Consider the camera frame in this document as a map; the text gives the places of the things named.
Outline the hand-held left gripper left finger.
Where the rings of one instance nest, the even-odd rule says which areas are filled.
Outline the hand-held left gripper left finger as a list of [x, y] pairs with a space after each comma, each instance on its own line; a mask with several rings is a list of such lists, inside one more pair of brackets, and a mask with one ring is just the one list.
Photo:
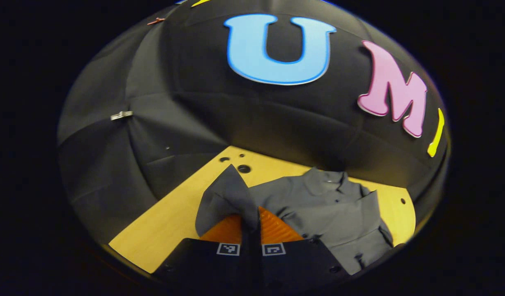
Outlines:
[[249, 259], [241, 216], [231, 214], [198, 239], [184, 238], [153, 276], [177, 288], [237, 288]]

